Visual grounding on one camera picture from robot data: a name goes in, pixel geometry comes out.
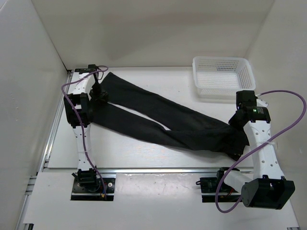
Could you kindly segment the black trousers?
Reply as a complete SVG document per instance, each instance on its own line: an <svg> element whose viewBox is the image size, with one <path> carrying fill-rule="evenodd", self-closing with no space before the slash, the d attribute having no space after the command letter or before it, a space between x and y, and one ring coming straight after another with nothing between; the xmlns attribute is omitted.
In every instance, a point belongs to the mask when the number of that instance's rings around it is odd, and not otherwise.
<svg viewBox="0 0 307 230"><path fill-rule="evenodd" d="M235 161L249 145L244 131L142 89L112 72L100 85L108 101L93 105L93 122L97 125L153 144L225 153Z"/></svg>

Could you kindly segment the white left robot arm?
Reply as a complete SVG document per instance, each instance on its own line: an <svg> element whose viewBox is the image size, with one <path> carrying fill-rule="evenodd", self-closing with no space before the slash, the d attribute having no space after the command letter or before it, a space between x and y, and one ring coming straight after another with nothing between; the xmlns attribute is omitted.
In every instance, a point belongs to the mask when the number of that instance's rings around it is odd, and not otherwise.
<svg viewBox="0 0 307 230"><path fill-rule="evenodd" d="M78 168L73 176L81 187L95 192L105 186L92 157L90 138L94 120L94 105L104 105L108 93L101 87L99 74L102 66L89 65L79 70L79 78L61 87L67 122L71 125L77 143Z"/></svg>

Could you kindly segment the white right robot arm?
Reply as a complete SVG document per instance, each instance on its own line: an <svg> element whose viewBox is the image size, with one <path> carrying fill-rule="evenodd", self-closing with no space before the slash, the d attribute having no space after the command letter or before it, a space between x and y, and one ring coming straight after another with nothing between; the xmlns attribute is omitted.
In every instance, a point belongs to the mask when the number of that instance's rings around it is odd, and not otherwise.
<svg viewBox="0 0 307 230"><path fill-rule="evenodd" d="M252 156L253 178L233 169L228 175L216 178L220 191L233 188L241 194L246 207L280 210L295 191L293 181L286 180L281 170L271 138L271 118L265 107L238 108L229 124L243 130L248 138Z"/></svg>

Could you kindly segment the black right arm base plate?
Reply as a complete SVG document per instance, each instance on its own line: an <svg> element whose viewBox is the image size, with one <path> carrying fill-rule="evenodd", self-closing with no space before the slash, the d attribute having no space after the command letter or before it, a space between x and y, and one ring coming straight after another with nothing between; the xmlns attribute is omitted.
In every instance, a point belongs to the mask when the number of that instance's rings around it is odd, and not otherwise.
<svg viewBox="0 0 307 230"><path fill-rule="evenodd" d="M215 192L221 176L215 177L200 177L200 179L195 183L201 189L202 203L214 203L215 202ZM218 202L221 203L232 203L236 202L240 197L240 194L234 190L234 188L222 184L219 195Z"/></svg>

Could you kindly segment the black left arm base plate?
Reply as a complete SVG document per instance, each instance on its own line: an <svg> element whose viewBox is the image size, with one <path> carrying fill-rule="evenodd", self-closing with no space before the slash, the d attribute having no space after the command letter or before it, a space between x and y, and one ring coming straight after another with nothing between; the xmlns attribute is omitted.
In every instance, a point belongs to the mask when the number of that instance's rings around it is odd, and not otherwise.
<svg viewBox="0 0 307 230"><path fill-rule="evenodd" d="M104 178L106 185L106 196L103 197L103 186L99 182L94 187L82 187L75 178L71 190L72 201L113 201L116 185L116 178Z"/></svg>

